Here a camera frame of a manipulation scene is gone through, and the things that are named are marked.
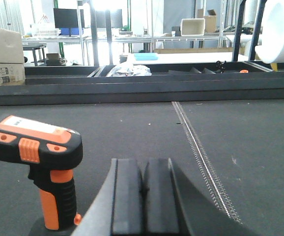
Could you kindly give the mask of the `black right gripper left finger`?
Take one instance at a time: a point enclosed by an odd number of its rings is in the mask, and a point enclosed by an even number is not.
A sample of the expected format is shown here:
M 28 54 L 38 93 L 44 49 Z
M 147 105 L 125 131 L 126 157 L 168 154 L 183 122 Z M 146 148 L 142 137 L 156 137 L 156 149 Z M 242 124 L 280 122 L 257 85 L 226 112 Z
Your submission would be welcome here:
M 135 159 L 112 159 L 107 177 L 73 236 L 142 236 L 142 176 Z

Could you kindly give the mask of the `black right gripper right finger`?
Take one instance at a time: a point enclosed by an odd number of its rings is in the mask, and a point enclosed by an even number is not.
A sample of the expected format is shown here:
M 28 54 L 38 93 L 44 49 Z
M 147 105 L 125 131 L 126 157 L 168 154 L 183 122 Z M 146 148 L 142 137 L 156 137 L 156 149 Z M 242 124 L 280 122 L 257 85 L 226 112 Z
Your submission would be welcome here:
M 210 202 L 171 159 L 150 159 L 144 172 L 147 236 L 253 236 Z

